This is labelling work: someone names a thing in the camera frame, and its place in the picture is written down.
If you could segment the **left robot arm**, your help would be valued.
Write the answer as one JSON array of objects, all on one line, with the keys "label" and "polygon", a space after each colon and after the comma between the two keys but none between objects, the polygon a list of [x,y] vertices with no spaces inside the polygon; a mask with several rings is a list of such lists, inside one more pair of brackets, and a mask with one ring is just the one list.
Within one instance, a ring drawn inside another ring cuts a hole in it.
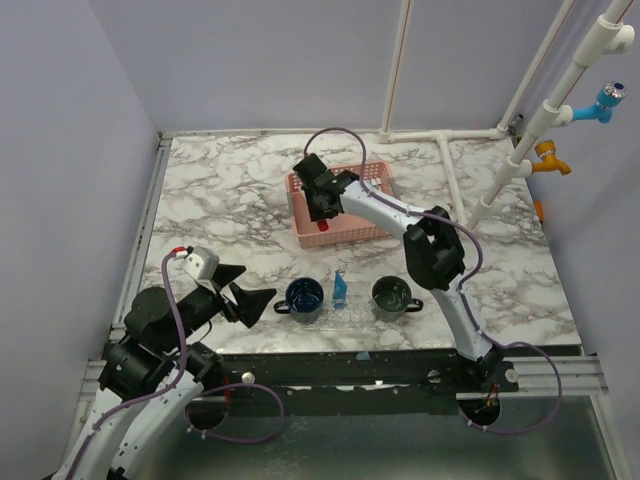
[{"label": "left robot arm", "polygon": [[196,266],[194,290],[175,299],[171,285],[139,292],[125,335],[105,356],[89,419],[55,479],[130,479],[145,449],[191,400],[219,395],[230,403],[223,358],[188,337],[216,315],[251,328],[275,297],[273,288],[244,290],[241,265]]}]

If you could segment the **dark green mug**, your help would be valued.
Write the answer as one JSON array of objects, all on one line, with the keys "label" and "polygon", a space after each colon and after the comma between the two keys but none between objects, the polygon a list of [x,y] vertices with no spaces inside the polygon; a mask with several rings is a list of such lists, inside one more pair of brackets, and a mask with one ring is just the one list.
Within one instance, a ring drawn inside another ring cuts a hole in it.
[{"label": "dark green mug", "polygon": [[424,308],[424,302],[413,297],[409,284],[397,276],[384,276],[373,284],[370,305],[374,318],[383,322],[395,322],[405,313]]}]

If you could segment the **blue toothpaste tube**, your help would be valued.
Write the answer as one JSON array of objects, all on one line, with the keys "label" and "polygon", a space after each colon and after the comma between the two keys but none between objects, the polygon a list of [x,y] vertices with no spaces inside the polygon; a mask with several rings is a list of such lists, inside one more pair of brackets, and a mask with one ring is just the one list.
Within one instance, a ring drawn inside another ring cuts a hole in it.
[{"label": "blue toothpaste tube", "polygon": [[348,286],[343,278],[343,273],[336,270],[334,273],[334,285],[332,292],[332,303],[335,309],[343,309],[346,307]]}]

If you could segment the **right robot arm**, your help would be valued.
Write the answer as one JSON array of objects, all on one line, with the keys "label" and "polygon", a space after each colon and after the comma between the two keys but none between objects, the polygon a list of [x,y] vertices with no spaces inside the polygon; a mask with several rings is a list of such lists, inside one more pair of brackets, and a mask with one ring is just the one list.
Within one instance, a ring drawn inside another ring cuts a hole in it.
[{"label": "right robot arm", "polygon": [[458,225],[447,211],[441,207],[420,211],[349,170],[334,174],[315,154],[305,156],[293,171],[301,181],[312,221],[350,214],[402,242],[409,276],[431,292],[453,333],[462,384],[474,392],[493,384],[503,354],[489,339],[473,299],[465,292],[465,251]]}]

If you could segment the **dark blue mug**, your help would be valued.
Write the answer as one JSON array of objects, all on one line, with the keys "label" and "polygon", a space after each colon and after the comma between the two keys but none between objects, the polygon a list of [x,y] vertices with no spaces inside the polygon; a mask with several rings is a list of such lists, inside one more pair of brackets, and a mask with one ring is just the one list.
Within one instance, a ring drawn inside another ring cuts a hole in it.
[{"label": "dark blue mug", "polygon": [[301,277],[293,280],[286,288],[284,299],[273,305],[276,314],[289,315],[303,325],[315,323],[322,313],[324,290],[315,279]]}]

